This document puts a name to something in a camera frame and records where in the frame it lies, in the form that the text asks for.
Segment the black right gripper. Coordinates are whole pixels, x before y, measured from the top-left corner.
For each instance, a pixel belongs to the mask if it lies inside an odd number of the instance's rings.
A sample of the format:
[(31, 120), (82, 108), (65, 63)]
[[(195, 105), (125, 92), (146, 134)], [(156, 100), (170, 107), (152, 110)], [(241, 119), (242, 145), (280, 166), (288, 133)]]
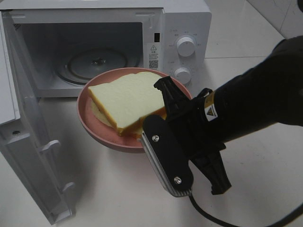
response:
[(220, 153), (226, 146), (211, 137), (204, 114), (204, 100), (212, 90), (205, 88), (190, 100), (170, 76), (159, 79), (154, 87), (162, 93), (166, 122), (185, 155), (209, 180), (212, 195), (224, 194), (232, 186)]

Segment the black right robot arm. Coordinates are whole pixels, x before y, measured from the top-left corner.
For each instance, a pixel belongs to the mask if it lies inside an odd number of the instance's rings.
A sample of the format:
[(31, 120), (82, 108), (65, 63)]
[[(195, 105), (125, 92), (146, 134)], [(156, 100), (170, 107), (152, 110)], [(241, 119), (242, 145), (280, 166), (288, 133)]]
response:
[(160, 157), (165, 182), (178, 194), (190, 192), (192, 162), (211, 183), (212, 194), (231, 184), (221, 150), (225, 143), (275, 123), (303, 124), (303, 38), (279, 42), (257, 66), (215, 90), (188, 99), (170, 77), (159, 79), (166, 120), (157, 121), (172, 158)]

